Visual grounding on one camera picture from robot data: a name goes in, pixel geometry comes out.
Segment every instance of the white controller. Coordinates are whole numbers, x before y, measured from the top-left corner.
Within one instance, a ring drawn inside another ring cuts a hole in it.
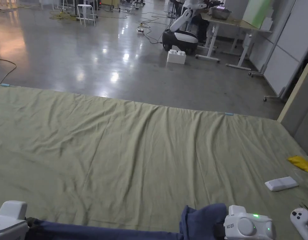
[[[305,208],[297,208],[292,211],[290,219],[302,238],[308,240],[308,210]]]
[[[259,214],[246,213],[242,206],[231,205],[229,207],[229,215],[225,217],[224,228],[224,239],[276,239],[272,219]]]
[[[0,240],[24,240],[29,230],[25,221],[26,202],[7,201],[0,209]]]

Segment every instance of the polished floor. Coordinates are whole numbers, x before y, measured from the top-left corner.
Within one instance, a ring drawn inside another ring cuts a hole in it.
[[[0,58],[17,64],[4,83],[276,119],[283,104],[263,102],[274,94],[266,80],[225,66],[238,57],[217,53],[220,64],[193,56],[185,65],[167,63],[162,44],[137,34],[139,21],[157,18],[145,32],[160,37],[170,23],[166,4],[149,0],[131,16],[103,9],[96,27],[50,19],[48,5],[0,12]],[[0,62],[0,80],[12,67]]]

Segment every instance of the white table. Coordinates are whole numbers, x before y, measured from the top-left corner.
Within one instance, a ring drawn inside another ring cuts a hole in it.
[[[247,51],[248,51],[248,49],[250,47],[250,44],[253,43],[253,41],[255,40],[258,32],[260,32],[260,31],[261,32],[271,32],[271,31],[264,31],[264,30],[258,29],[258,28],[250,25],[249,23],[247,23],[247,22],[245,22],[243,20],[237,21],[237,20],[231,18],[231,16],[227,20],[221,20],[221,19],[212,18],[212,16],[208,15],[207,13],[201,13],[201,16],[202,16],[202,19],[207,20],[207,21],[210,22],[210,24],[208,26],[208,35],[207,35],[206,43],[205,43],[205,46],[203,47],[205,49],[208,49],[208,53],[207,53],[207,56],[196,54],[195,57],[196,58],[201,57],[201,58],[209,59],[209,60],[212,60],[212,61],[217,61],[219,63],[221,61],[221,59],[215,58],[215,57],[211,57],[211,54],[212,54],[212,51],[214,49],[214,43],[215,43],[215,40],[216,40],[216,37],[217,37],[217,32],[218,32],[218,29],[219,29],[220,25],[224,24],[224,25],[238,27],[239,28],[239,32],[241,31],[241,29],[245,29],[246,31],[250,32],[249,39],[246,42],[246,45],[244,46],[244,50],[242,52],[242,55],[241,55],[241,58],[239,59],[238,64],[237,65],[233,65],[233,64],[228,64],[227,63],[226,66],[234,67],[234,68],[240,68],[240,69],[244,69],[244,70],[249,70],[250,71],[251,70],[250,68],[242,67],[242,63],[243,63],[244,58],[246,56],[246,53],[247,53]],[[233,51],[234,51],[235,45],[236,45],[238,37],[239,37],[239,32],[238,32],[238,34],[236,35],[236,37],[234,39],[231,51],[230,52],[224,52],[224,53],[235,55],[235,53]]]

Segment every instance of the green board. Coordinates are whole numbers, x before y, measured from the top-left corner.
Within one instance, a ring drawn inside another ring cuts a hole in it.
[[[256,28],[260,28],[270,5],[271,0],[249,0],[243,20]]]

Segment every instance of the metal container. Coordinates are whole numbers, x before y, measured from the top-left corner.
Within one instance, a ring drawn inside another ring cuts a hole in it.
[[[212,8],[212,17],[218,18],[222,20],[227,20],[227,18],[230,16],[231,11],[228,9],[218,9],[218,8]]]

